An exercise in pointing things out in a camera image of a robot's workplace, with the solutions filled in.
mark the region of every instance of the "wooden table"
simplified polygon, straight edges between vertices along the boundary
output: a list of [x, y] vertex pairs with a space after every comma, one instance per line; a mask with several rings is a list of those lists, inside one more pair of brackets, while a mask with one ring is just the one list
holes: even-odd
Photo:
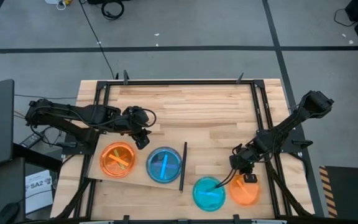
[[[282, 84], [279, 79], [266, 79], [264, 82], [276, 125], [289, 115]], [[77, 106], [93, 104], [96, 83], [95, 80], [81, 82]], [[188, 142], [185, 187], [181, 194], [172, 189], [105, 180], [97, 182], [92, 220], [122, 220], [123, 215], [130, 215], [131, 220], [232, 219], [233, 214], [239, 214], [240, 218], [274, 217], [263, 164], [256, 164], [254, 169], [261, 183], [261, 194], [255, 205], [238, 206], [230, 198], [227, 188], [225, 204], [216, 212], [200, 210], [191, 197], [192, 186], [200, 177], [212, 175], [220, 180], [225, 178], [231, 169], [228, 159], [231, 149], [255, 136], [258, 127], [250, 86], [113, 86], [109, 105], [122, 110], [133, 105], [151, 109], [158, 117], [157, 123], [150, 128], [153, 139]], [[263, 122], [267, 128], [265, 116]], [[314, 213], [302, 162], [288, 154], [281, 154], [280, 157], [288, 188], [307, 211]], [[51, 217], [58, 215], [76, 192], [82, 162], [83, 156], [79, 155], [62, 167]], [[277, 186], [276, 191], [280, 212], [284, 215], [283, 199]], [[85, 215], [87, 197], [85, 192], [81, 215]]]

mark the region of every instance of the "black metal frame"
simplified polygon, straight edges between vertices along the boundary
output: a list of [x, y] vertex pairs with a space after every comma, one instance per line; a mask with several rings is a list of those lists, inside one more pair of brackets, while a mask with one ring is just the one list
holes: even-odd
[[[119, 86], [119, 85], [250, 85], [251, 92], [252, 92], [252, 99], [254, 101], [254, 107], [255, 107], [255, 115], [257, 119], [258, 124], [258, 130], [257, 132], [264, 129], [263, 126], [263, 120], [262, 115], [260, 112], [260, 106], [257, 96], [257, 87], [260, 89], [260, 93], [262, 95], [262, 101], [264, 104], [264, 110], [266, 114], [266, 119], [268, 123], [268, 128], [273, 127], [273, 121], [272, 116], [270, 113], [270, 107], [267, 100], [267, 94], [265, 90], [265, 85], [263, 80], [116, 80], [116, 81], [98, 81], [96, 84], [96, 93], [94, 98], [94, 104], [97, 105], [100, 100], [101, 90], [105, 89], [104, 91], [104, 99], [103, 104], [107, 105], [109, 101], [109, 93], [112, 86]], [[85, 155], [84, 156], [84, 163], [83, 168], [81, 170], [81, 177], [80, 177], [80, 184], [83, 183], [83, 181], [87, 178], [85, 167], [87, 167], [90, 163], [90, 156]], [[275, 154], [275, 163], [276, 163], [276, 169], [278, 171], [278, 174], [280, 178], [284, 180], [283, 170], [282, 170], [282, 164], [279, 157], [279, 154]], [[269, 190], [270, 190], [270, 196], [272, 199], [272, 207], [273, 212], [275, 215], [275, 218], [278, 218], [282, 216], [280, 214], [280, 209], [278, 206], [278, 199], [277, 199], [277, 192], [275, 190], [274, 181], [268, 174], [268, 184], [269, 184]], [[86, 204], [86, 218], [91, 218], [92, 213], [92, 207], [93, 207], [93, 199], [94, 199], [94, 191], [96, 187], [96, 180], [92, 179], [89, 187], [89, 196], [88, 201]], [[291, 206], [289, 204], [289, 201], [287, 200], [286, 196], [283, 195], [284, 199], [284, 205], [285, 205], [285, 212], [286, 215], [292, 215], [291, 214]], [[78, 202], [78, 205], [75, 208], [74, 217], [79, 217], [80, 215], [80, 209], [81, 209], [81, 200]], [[238, 219], [238, 215], [234, 214], [234, 219], [229, 220], [191, 220], [192, 223], [239, 223], [239, 222], [249, 222], [250, 219]], [[125, 223], [125, 221], [115, 220], [114, 222], [117, 223]], [[178, 223], [178, 220], [131, 220], [131, 223]]]

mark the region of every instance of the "orange bowl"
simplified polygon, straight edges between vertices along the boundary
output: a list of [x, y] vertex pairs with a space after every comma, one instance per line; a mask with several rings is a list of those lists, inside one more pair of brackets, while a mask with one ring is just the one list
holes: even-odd
[[133, 148], [125, 142], [106, 147], [100, 156], [100, 168], [108, 176], [122, 178], [128, 175], [136, 162]]
[[231, 198], [239, 205], [252, 205], [259, 198], [259, 180], [256, 183], [245, 183], [243, 175], [236, 175], [229, 185]]

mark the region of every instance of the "concrete floor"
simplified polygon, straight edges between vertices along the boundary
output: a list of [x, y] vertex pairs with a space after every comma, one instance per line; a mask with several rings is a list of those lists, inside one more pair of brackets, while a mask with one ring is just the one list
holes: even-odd
[[[268, 0], [280, 45], [358, 45], [352, 27], [333, 21], [334, 11], [348, 2]], [[84, 5], [103, 47], [273, 46], [262, 0], [124, 4], [125, 13], [117, 21], [107, 21], [96, 6]], [[337, 19], [350, 23], [344, 12]], [[78, 1], [64, 11], [43, 0], [3, 3], [0, 49], [71, 47], [98, 47]], [[241, 72], [244, 78], [282, 78], [274, 51], [108, 52], [106, 56], [114, 73], [126, 69], [132, 79], [237, 78]], [[283, 56], [296, 101], [310, 89], [336, 101], [324, 119], [303, 125], [306, 138], [314, 141], [309, 151], [316, 178], [320, 165], [358, 167], [358, 51], [295, 51]], [[7, 78], [15, 80], [18, 94], [61, 97], [76, 96], [80, 80], [111, 79], [111, 74], [101, 53], [0, 54], [0, 80]], [[25, 113], [29, 100], [16, 97], [15, 109]], [[15, 142], [29, 134], [24, 121], [15, 118]], [[50, 138], [56, 134], [51, 130]], [[56, 150], [37, 147], [41, 152]], [[318, 187], [324, 202], [320, 182]]]

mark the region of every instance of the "wooden board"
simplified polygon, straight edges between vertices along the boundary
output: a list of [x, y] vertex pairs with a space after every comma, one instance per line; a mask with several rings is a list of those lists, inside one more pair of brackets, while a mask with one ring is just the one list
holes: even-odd
[[[277, 124], [288, 116], [283, 89], [280, 80], [265, 80], [265, 85], [273, 122]], [[92, 104], [95, 87], [96, 81], [81, 82], [78, 106]], [[188, 141], [185, 187], [181, 194], [176, 190], [119, 182], [97, 183], [92, 219], [122, 220], [123, 215], [135, 220], [221, 219], [232, 218], [236, 213], [241, 218], [273, 217], [263, 164], [257, 164], [254, 169], [261, 181], [261, 194], [253, 206], [240, 207], [227, 194], [223, 207], [210, 213], [196, 207], [191, 197], [193, 184], [199, 178], [206, 175], [225, 178], [230, 171], [228, 155], [231, 149], [255, 136], [257, 123], [249, 85], [112, 86], [109, 99], [109, 105], [122, 110], [133, 105], [154, 110], [158, 119], [153, 127], [153, 138]], [[313, 213], [301, 161], [286, 154], [281, 158], [288, 188], [304, 208]], [[81, 167], [81, 163], [68, 161], [65, 166]], [[78, 187], [79, 175], [66, 169], [71, 168], [64, 167], [60, 173], [52, 217], [70, 200], [71, 196], [66, 195], [74, 194], [71, 191]], [[277, 195], [280, 211], [284, 214], [279, 190]]]
[[[180, 156], [183, 156], [183, 147], [185, 146], [185, 142], [162, 141], [161, 139], [156, 138], [152, 134], [149, 135], [149, 139], [150, 139], [150, 143], [146, 147], [144, 147], [144, 149], [138, 150], [136, 148], [135, 141], [128, 135], [121, 136], [120, 134], [113, 134], [113, 133], [100, 135], [98, 145], [96, 146], [96, 150], [92, 158], [92, 163], [89, 169], [88, 177], [98, 180], [108, 180], [108, 181], [122, 182], [127, 184], [139, 184], [139, 185], [150, 186], [150, 187], [161, 187], [165, 189], [179, 190], [180, 176], [176, 180], [168, 184], [157, 183], [156, 181], [152, 180], [147, 174], [146, 161], [149, 154], [154, 149], [162, 146], [169, 146], [175, 149]], [[122, 141], [130, 145], [135, 150], [135, 156], [136, 156], [136, 164], [134, 166], [134, 169], [131, 171], [130, 174], [128, 174], [126, 177], [123, 178], [112, 178], [106, 175], [100, 169], [99, 160], [100, 160], [101, 153], [108, 145], [117, 141]]]

